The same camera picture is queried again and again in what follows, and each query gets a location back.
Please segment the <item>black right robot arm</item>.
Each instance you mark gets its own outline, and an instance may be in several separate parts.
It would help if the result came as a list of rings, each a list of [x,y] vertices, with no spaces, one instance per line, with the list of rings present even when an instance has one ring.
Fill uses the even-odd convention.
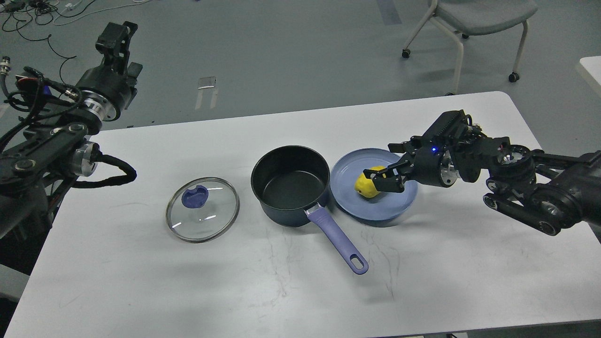
[[[601,154],[548,154],[492,138],[463,110],[442,113],[421,136],[390,143],[401,158],[363,176],[380,192],[402,193],[407,181],[448,188],[474,183],[487,170],[488,208],[554,236],[582,221],[601,222]]]

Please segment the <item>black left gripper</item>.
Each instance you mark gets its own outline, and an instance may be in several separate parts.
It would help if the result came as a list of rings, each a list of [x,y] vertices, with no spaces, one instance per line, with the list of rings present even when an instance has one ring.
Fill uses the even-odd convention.
[[[98,98],[96,101],[107,111],[103,121],[118,120],[137,95],[143,66],[129,62],[129,45],[137,29],[133,22],[109,22],[96,41],[96,50],[103,55],[101,65],[87,70],[77,82],[76,87],[86,92],[86,98]]]

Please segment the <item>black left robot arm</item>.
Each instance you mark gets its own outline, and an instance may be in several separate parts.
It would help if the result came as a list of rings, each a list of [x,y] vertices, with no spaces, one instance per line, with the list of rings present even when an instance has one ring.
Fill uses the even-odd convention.
[[[120,186],[136,170],[100,150],[88,137],[104,122],[117,120],[137,95],[141,64],[130,62],[133,22],[109,22],[96,41],[101,64],[75,84],[51,80],[24,67],[17,90],[8,92],[8,56],[1,60],[1,90],[6,103],[25,113],[1,137],[1,236],[27,240],[48,231],[60,202],[71,188]]]

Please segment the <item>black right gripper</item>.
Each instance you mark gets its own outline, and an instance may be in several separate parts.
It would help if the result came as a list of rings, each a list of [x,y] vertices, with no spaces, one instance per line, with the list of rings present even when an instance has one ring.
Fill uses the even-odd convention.
[[[388,150],[408,155],[410,162],[393,163],[379,170],[364,169],[363,175],[377,191],[402,193],[406,181],[448,188],[459,178],[447,146],[433,144],[429,138],[412,136],[408,141],[389,143]]]

